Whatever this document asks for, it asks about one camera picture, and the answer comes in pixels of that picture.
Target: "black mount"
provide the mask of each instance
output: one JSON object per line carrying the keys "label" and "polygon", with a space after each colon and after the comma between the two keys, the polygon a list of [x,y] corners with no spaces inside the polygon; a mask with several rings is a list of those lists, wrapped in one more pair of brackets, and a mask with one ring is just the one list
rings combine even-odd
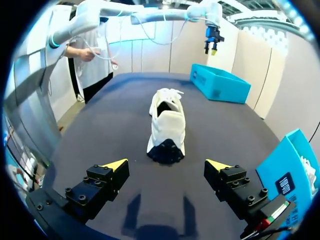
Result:
{"label": "black mount", "polygon": [[[254,231],[263,233],[279,228],[295,207],[283,195],[270,201],[268,189],[255,186],[246,175],[247,171],[239,165],[216,169],[209,161],[205,161],[204,177],[217,198],[220,202],[226,201],[236,216],[247,222],[241,239]],[[277,232],[260,239],[275,240],[280,234]]]}
{"label": "black mount", "polygon": [[26,204],[49,239],[116,240],[85,225],[94,219],[107,201],[113,201],[128,179],[129,165],[117,169],[94,165],[82,182],[65,189],[66,198],[52,188],[40,188],[28,194]]}

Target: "blue plastic bin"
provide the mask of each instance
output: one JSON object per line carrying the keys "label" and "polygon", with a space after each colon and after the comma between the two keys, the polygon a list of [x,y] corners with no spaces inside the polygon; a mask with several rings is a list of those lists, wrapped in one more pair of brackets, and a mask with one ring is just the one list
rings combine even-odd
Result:
{"label": "blue plastic bin", "polygon": [[244,104],[251,85],[222,69],[193,64],[190,80],[208,100]]}
{"label": "blue plastic bin", "polygon": [[[308,159],[315,169],[314,185],[318,189],[319,165],[309,141],[300,129],[288,133],[256,169],[263,187],[268,189],[270,200],[283,194],[288,201],[296,203],[283,227],[300,223],[313,199],[310,183],[300,160],[301,156]],[[286,235],[287,233],[282,233],[278,239],[284,239]]]}

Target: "black shoe sole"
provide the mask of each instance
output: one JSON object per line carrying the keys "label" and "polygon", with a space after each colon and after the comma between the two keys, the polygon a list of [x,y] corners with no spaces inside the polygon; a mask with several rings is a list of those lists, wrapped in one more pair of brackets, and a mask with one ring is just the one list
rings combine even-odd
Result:
{"label": "black shoe sole", "polygon": [[178,163],[185,157],[171,139],[166,139],[160,145],[154,146],[147,153],[147,156],[153,161],[164,165]]}

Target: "sneaker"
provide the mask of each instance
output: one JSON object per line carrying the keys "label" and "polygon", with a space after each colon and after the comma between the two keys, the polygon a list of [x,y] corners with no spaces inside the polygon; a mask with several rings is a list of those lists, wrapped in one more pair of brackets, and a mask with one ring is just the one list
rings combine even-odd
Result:
{"label": "sneaker", "polygon": [[152,112],[154,109],[155,103],[159,100],[159,98],[167,99],[168,101],[172,102],[174,99],[178,98],[178,100],[181,99],[181,95],[184,94],[182,91],[176,90],[176,89],[168,89],[168,88],[161,88],[160,90],[156,91],[155,95],[152,97],[149,114],[152,116]]}
{"label": "sneaker", "polygon": [[186,120],[180,102],[182,92],[160,89],[152,98],[151,136],[147,155],[160,164],[173,164],[185,157]]}

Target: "tabletop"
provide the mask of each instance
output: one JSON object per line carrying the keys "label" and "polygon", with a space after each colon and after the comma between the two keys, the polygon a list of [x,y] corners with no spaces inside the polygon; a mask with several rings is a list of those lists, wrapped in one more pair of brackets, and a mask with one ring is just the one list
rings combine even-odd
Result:
{"label": "tabletop", "polygon": [[[149,107],[161,88],[184,92],[185,158],[172,166],[147,156]],[[43,185],[64,196],[89,167],[127,158],[130,177],[87,226],[122,240],[236,240],[247,224],[215,196],[203,177],[205,159],[240,165],[259,186],[255,169],[278,143],[249,106],[207,100],[188,75],[120,74],[66,130]]]}

